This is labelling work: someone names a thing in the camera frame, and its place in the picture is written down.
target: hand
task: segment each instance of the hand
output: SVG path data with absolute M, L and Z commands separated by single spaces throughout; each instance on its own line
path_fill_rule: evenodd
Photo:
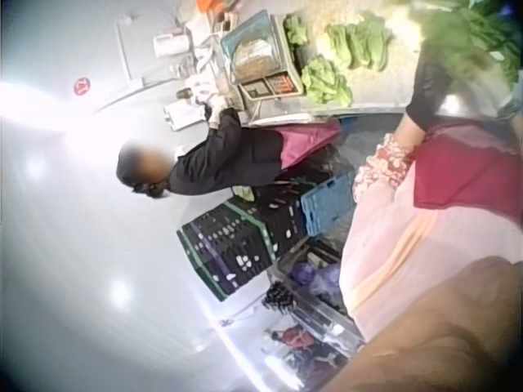
M 434 125 L 451 82 L 434 49 L 425 42 L 416 68 L 413 97 L 406 108 L 409 117 L 424 131 Z
M 209 126 L 218 129 L 220 125 L 220 113 L 228 107 L 227 100 L 223 96 L 213 96 L 209 100 L 209 104 L 212 108 L 212 113 L 208 120 Z

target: green vegetable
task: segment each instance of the green vegetable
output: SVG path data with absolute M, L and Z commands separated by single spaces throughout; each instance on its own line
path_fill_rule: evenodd
M 323 56 L 314 57 L 302 70 L 302 82 L 307 96 L 318 104 L 335 101 L 343 106 L 352 105 L 352 91 L 345 78 Z
M 340 62 L 349 68 L 352 65 L 352 54 L 349 48 L 349 37 L 345 26 L 341 24 L 328 25 L 325 29 L 330 39 L 330 46 L 336 53 L 336 57 Z
M 350 48 L 352 52 L 353 68 L 370 65 L 370 53 L 367 46 L 368 30 L 363 24 L 349 24 L 346 27 L 350 37 Z
M 284 25 L 289 43 L 299 46 L 309 42 L 307 29 L 296 15 L 287 18 Z
M 370 68 L 382 71 L 387 65 L 387 44 L 392 37 L 392 32 L 385 27 L 385 20 L 375 16 L 370 11 L 363 11 L 361 15 L 364 21 L 358 24 L 358 29 L 365 31 L 367 37 L 367 49 L 370 56 Z
M 470 79 L 478 62 L 491 52 L 503 55 L 500 61 L 511 87 L 521 66 L 521 32 L 496 15 L 484 17 L 468 8 L 452 12 L 430 11 L 414 18 L 435 48 L 447 70 L 459 79 Z

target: stainless steel counter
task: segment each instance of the stainless steel counter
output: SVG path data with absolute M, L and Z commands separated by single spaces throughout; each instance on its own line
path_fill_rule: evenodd
M 383 0 L 246 0 L 238 10 L 239 23 L 257 12 L 267 9 L 270 14 L 296 12 L 307 26 L 312 51 L 321 53 L 321 35 L 328 24 L 357 22 L 359 13 L 369 9 L 380 16 L 390 16 L 393 9 L 385 8 Z M 418 54 L 401 40 L 389 45 L 389 63 L 382 72 L 354 69 L 343 72 L 354 95 L 350 108 L 336 104 L 318 105 L 305 96 L 264 100 L 260 107 L 248 101 L 250 127 L 288 122 L 289 116 L 301 114 L 295 122 L 310 122 L 325 117 L 347 114 L 402 113 L 409 103 Z

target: digital scale display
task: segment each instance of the digital scale display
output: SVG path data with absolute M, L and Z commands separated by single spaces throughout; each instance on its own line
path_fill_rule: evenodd
M 297 87 L 287 71 L 245 83 L 243 88 L 251 99 L 282 96 L 297 92 Z

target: black sleeve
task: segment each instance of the black sleeve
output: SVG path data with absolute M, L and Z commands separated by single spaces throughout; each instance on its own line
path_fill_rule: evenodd
M 241 131 L 242 125 L 236 110 L 223 110 L 219 128 L 216 131 L 209 129 L 204 147 L 191 154 L 184 164 L 188 180 L 197 181 L 214 176 L 239 148 Z

